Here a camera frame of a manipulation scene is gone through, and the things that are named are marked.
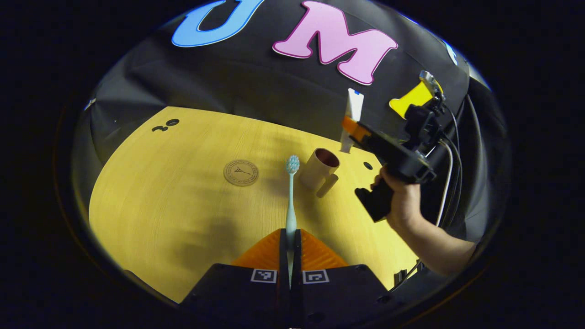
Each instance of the round wooden coaster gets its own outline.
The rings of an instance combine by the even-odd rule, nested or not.
[[[258,179],[258,168],[247,160],[234,160],[223,168],[223,176],[234,185],[248,186]]]

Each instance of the toothbrush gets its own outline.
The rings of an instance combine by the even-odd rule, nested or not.
[[[298,156],[293,155],[288,158],[287,172],[290,175],[290,184],[288,186],[288,211],[287,211],[287,247],[288,250],[294,249],[294,233],[297,230],[297,216],[294,214],[293,199],[293,178],[299,168]]]
[[[287,260],[288,260],[288,287],[292,286],[293,279],[293,262],[294,262],[294,234],[297,230],[297,216],[294,214],[293,199],[293,178],[299,168],[298,156],[293,155],[288,158],[287,161],[287,172],[290,176],[290,184],[288,186],[288,211],[287,211]]]

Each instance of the pink letter m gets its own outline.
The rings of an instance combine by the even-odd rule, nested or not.
[[[379,30],[366,30],[349,35],[343,12],[333,6],[304,1],[305,16],[285,41],[275,42],[272,49],[286,56],[306,59],[313,55],[309,43],[319,33],[319,60],[329,64],[348,52],[355,51],[337,69],[360,84],[370,85],[374,71],[390,49],[398,44]]]

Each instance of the yellow table surface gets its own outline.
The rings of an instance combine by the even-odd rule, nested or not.
[[[177,125],[152,131],[170,119]],[[303,165],[315,148],[340,160],[339,181],[317,198],[295,175],[297,227],[349,264],[366,264],[387,289],[417,257],[388,226],[374,223],[354,194],[369,187],[380,163],[369,152],[307,132],[241,116],[167,107],[132,133],[110,157],[90,201],[90,227],[104,250],[168,298],[181,302],[214,263],[231,263],[258,240],[284,228],[285,162]],[[254,163],[255,184],[223,176],[235,159]],[[373,170],[365,168],[369,162]]]

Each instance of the beige mug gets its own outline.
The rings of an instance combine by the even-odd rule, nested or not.
[[[339,159],[329,150],[317,148],[300,173],[301,183],[322,198],[337,183],[339,177],[334,174],[339,168]]]

